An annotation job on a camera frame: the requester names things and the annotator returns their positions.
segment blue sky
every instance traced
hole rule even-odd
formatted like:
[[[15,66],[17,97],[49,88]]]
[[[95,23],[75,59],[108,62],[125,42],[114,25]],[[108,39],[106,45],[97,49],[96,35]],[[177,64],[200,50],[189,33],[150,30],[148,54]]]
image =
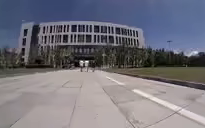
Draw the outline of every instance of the blue sky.
[[[126,24],[151,47],[205,51],[205,0],[0,0],[0,47],[17,47],[22,20]]]

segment lawn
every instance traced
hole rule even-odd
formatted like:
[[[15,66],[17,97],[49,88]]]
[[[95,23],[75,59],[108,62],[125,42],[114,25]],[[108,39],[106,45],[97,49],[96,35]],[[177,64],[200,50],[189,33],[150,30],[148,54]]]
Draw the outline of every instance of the lawn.
[[[205,68],[198,67],[109,69],[108,71],[205,83]]]
[[[3,77],[11,77],[11,76],[19,76],[19,75],[27,75],[33,74],[36,72],[48,72],[54,71],[58,69],[54,68],[45,68],[45,69],[26,69],[26,68],[18,68],[18,69],[0,69],[0,78]]]

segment pedestrian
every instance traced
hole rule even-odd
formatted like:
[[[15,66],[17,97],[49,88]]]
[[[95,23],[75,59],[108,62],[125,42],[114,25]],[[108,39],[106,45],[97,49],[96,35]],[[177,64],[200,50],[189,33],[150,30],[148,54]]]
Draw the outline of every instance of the pedestrian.
[[[80,71],[83,72],[84,62],[82,60],[79,61]]]
[[[86,71],[88,72],[88,68],[89,68],[89,61],[88,61],[88,60],[86,60],[84,63],[85,63]]]
[[[92,65],[92,71],[94,72],[95,71],[95,65],[96,65],[94,60],[92,61],[91,65]]]

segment white building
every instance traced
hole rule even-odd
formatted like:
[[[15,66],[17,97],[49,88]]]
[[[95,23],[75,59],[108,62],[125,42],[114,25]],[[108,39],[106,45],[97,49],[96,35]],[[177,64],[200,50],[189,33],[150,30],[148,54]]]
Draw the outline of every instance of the white building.
[[[55,47],[71,47],[76,55],[90,56],[98,47],[120,46],[145,47],[143,31],[106,22],[61,21],[22,24],[19,38],[19,52],[23,61],[28,63],[31,55],[38,50]]]

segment pole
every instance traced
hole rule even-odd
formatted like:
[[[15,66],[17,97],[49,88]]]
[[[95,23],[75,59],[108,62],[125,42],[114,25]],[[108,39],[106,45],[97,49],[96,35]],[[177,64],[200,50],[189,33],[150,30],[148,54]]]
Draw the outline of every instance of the pole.
[[[170,48],[170,43],[173,42],[172,40],[168,40],[167,43],[168,43],[168,47],[169,47],[169,64],[171,63],[171,55],[170,55],[170,52],[171,52],[171,48]]]

